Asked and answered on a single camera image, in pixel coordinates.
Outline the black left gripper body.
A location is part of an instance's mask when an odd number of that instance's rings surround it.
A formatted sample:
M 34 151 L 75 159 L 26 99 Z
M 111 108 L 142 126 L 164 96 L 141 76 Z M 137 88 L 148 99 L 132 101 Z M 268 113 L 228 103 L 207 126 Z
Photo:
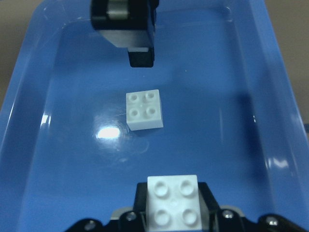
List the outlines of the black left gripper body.
M 91 25 L 115 47 L 154 47 L 158 6 L 158 0 L 92 0 Z

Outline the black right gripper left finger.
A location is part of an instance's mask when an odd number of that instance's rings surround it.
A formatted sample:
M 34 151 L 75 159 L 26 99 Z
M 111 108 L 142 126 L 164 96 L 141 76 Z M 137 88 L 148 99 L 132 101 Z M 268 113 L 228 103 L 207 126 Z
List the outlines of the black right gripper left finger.
M 138 183 L 135 200 L 133 204 L 133 212 L 136 218 L 133 220 L 134 232 L 145 232 L 147 229 L 146 205 L 147 205 L 147 183 Z

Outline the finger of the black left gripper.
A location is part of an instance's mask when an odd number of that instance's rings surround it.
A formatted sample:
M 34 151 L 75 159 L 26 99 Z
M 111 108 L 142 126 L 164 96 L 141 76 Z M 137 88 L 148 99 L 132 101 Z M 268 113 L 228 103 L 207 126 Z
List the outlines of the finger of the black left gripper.
M 154 65 L 155 52 L 153 47 L 128 49 L 130 66 L 133 68 L 151 68 Z

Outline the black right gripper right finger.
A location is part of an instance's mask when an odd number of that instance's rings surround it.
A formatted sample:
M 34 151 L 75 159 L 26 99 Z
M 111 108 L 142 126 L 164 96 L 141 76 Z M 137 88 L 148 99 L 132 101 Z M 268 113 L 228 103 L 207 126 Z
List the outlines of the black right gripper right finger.
M 216 213 L 220 210 L 220 206 L 205 182 L 198 182 L 198 192 L 202 230 L 204 232 L 215 232 Z

